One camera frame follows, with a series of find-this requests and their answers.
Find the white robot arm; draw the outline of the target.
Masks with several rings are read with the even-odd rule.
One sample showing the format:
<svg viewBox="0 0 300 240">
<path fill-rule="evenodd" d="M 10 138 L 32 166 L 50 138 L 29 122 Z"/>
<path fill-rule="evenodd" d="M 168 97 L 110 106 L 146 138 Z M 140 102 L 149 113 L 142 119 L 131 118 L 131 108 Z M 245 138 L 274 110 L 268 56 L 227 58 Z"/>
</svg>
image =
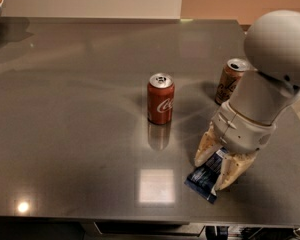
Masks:
<svg viewBox="0 0 300 240">
<path fill-rule="evenodd" d="M 215 190 L 231 185 L 267 146 L 281 114 L 300 99 L 300 12 L 267 13 L 248 29 L 245 56 L 252 68 L 213 115 L 195 155 L 203 165 L 225 148 Z"/>
</svg>

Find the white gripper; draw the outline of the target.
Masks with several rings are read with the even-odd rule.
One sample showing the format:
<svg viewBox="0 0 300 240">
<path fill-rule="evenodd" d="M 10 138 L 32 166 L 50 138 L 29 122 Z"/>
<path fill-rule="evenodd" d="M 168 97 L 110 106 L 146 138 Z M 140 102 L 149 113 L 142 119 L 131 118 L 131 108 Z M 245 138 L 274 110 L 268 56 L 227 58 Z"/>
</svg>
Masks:
<svg viewBox="0 0 300 240">
<path fill-rule="evenodd" d="M 203 165 L 221 145 L 230 152 L 222 160 L 214 185 L 214 190 L 219 191 L 234 183 L 253 164 L 256 151 L 267 146 L 276 125 L 265 126 L 248 120 L 233 110 L 229 102 L 219 107 L 211 122 L 200 140 L 194 163 L 196 167 Z"/>
</svg>

